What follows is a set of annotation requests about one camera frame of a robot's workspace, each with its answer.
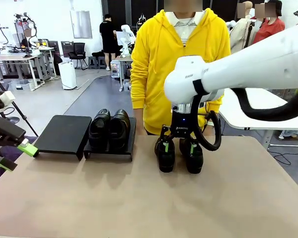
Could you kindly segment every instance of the black platform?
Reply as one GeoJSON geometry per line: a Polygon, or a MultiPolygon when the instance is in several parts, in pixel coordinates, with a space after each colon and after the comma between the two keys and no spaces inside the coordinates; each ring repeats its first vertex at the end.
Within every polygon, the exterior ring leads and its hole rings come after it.
{"type": "Polygon", "coordinates": [[[56,115],[35,143],[39,152],[72,154],[83,158],[91,117],[56,115]]]}
{"type": "Polygon", "coordinates": [[[109,154],[109,155],[129,155],[130,162],[133,160],[133,150],[134,150],[134,143],[135,143],[135,135],[136,135],[136,118],[129,118],[130,120],[130,133],[128,144],[122,151],[110,151],[109,144],[107,144],[107,149],[105,151],[95,151],[87,142],[84,148],[84,157],[86,159],[89,158],[90,154],[109,154]]]}

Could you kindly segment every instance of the red shirt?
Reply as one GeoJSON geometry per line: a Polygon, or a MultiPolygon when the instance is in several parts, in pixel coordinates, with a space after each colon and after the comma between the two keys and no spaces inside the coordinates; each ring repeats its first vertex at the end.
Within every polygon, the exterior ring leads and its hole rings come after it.
{"type": "Polygon", "coordinates": [[[285,23],[279,18],[277,18],[276,21],[271,25],[269,25],[268,22],[269,21],[265,21],[262,27],[256,33],[253,44],[285,29],[285,23]]]}

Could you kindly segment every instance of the black shoe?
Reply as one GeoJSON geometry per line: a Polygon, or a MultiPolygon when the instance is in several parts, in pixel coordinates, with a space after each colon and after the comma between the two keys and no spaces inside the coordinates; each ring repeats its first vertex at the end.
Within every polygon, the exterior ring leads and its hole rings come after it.
{"type": "Polygon", "coordinates": [[[128,144],[130,121],[127,112],[120,109],[109,123],[108,142],[111,151],[120,151],[128,144]]]}
{"type": "Polygon", "coordinates": [[[199,174],[203,166],[203,152],[199,144],[192,147],[189,139],[180,139],[180,151],[185,159],[187,170],[191,174],[199,174]]]}
{"type": "Polygon", "coordinates": [[[100,110],[89,126],[89,144],[95,150],[106,150],[108,141],[108,127],[110,112],[100,110]]]}
{"type": "Polygon", "coordinates": [[[155,144],[154,152],[157,155],[160,171],[164,173],[171,172],[175,162],[173,141],[171,140],[168,144],[164,144],[159,138],[155,144]]]}

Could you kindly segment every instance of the purple cloth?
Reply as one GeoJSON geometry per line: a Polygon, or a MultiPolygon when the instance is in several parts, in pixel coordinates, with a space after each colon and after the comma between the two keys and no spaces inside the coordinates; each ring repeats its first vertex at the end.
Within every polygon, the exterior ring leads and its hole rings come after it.
{"type": "MultiPolygon", "coordinates": [[[[32,144],[37,137],[29,137],[26,136],[29,140],[29,142],[32,144]]],[[[13,147],[13,146],[4,146],[0,149],[2,156],[4,156],[6,159],[9,159],[11,161],[16,161],[17,158],[19,158],[20,155],[22,155],[22,151],[20,151],[18,148],[13,147]]],[[[3,168],[0,168],[0,176],[5,172],[3,168]]]]}

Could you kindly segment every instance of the person in red shirt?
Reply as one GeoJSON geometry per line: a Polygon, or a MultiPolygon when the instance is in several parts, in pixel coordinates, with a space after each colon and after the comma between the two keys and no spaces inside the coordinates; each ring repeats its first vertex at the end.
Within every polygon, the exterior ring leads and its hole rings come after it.
{"type": "Polygon", "coordinates": [[[285,23],[279,19],[282,16],[282,2],[279,0],[269,0],[268,3],[276,4],[276,13],[274,17],[270,17],[269,20],[266,20],[259,31],[256,33],[253,44],[266,39],[278,32],[281,32],[285,29],[285,23]]]}

